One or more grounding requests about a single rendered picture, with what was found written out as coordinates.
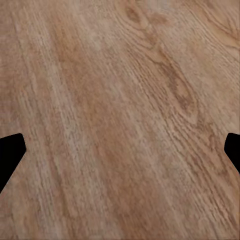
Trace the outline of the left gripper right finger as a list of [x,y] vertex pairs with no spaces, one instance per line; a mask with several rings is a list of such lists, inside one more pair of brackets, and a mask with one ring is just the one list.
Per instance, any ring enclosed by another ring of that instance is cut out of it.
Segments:
[[224,146],[224,151],[240,173],[240,135],[229,133]]

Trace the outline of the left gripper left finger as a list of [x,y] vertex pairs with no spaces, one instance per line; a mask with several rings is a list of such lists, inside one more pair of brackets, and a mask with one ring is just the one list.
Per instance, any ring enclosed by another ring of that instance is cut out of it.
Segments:
[[23,134],[0,138],[0,193],[26,152]]

